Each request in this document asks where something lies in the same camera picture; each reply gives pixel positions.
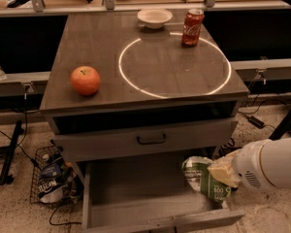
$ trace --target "floor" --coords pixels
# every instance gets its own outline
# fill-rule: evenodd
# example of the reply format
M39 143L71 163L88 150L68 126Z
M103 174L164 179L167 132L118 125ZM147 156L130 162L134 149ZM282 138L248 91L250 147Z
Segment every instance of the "floor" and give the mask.
M290 106L276 104L260 108L260 102L255 102L253 107L243 107L242 112L258 112L254 115L263 120L268 126L257 129L249 124L240 114L237 115L239 124L233 134L236 146L243 146L252 141L267 139L273 132ZM13 122L24 118L23 114L0 113L0 130L11 136L14 130ZM34 156L39 148L50 145L53 134L49 125L43 121L39 114L28 115L27 135L21 143L23 149ZM9 143L7 137L0 133L0 146ZM0 159L0 171L3 160ZM0 186L0 233L21 232L21 233L46 233L46 232L81 232L81 225L52 226L49 218L54 208L44 205L31 204L29 200L30 185L33 166L19 148L11 166L11 173L15 178L11 184ZM254 193L240 186L227 199L227 204L232 211L244 211L244 217L231 226L213 228L209 230L196 231L206 233L229 232L229 233L251 233L251 232L289 232L291 233L291 189L279 189L268 193ZM81 222L82 203L69 204L60 208L52 223L68 221Z

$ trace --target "drawer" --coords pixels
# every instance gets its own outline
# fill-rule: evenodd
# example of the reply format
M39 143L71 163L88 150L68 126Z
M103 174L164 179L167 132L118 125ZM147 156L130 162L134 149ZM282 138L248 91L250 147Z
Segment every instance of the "drawer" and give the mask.
M193 191L180 153L88 162L83 232L190 232L235 223L243 212Z
M80 162L158 152L192 150L226 144L234 118L192 121L150 127L56 135L66 161Z

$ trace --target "green snack bag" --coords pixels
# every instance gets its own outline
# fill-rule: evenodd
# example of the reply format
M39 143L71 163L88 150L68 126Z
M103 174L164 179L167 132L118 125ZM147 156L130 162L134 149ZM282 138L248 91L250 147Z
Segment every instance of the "green snack bag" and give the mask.
M215 202L222 203L230 194L231 187L217 181L208 170L212 160L192 156L182 163L182 171L191 187L209 197Z

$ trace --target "soda can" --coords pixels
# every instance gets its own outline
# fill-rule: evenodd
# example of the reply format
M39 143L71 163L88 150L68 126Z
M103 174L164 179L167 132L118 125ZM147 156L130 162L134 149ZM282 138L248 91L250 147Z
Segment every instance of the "soda can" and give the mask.
M200 9L191 9L187 12L182 34L182 43L185 46L197 45L204 17L204 11Z

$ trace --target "white bowl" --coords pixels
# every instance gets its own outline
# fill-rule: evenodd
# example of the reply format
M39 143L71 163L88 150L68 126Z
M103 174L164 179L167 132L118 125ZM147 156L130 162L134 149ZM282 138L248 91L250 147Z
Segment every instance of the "white bowl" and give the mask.
M163 27L173 17L173 14L164 9L145 9L140 10L137 17L145 23L145 27L158 29Z

